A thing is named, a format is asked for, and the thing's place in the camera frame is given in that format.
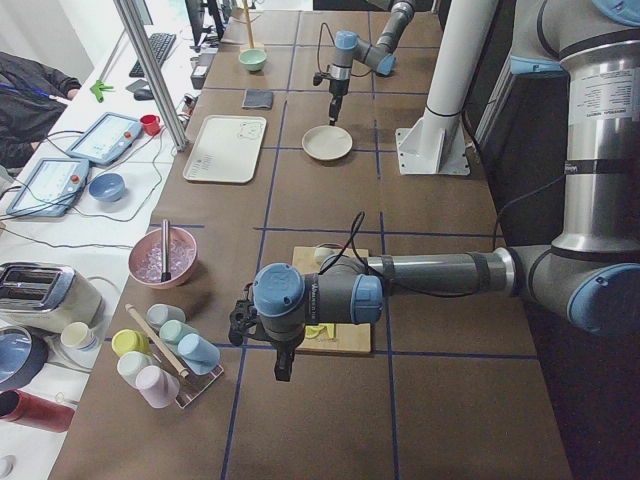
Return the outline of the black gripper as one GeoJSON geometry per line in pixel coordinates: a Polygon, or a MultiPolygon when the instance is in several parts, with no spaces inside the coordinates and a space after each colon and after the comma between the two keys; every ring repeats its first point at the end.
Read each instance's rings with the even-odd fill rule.
{"type": "Polygon", "coordinates": [[[304,340],[304,330],[299,330],[287,339],[276,338],[274,334],[270,334],[269,337],[271,345],[276,349],[275,378],[277,381],[289,382],[295,351],[304,340]]]}
{"type": "Polygon", "coordinates": [[[348,94],[348,80],[331,78],[329,80],[329,92],[332,95],[329,104],[329,124],[335,125],[339,120],[342,109],[342,99],[348,94]]]}

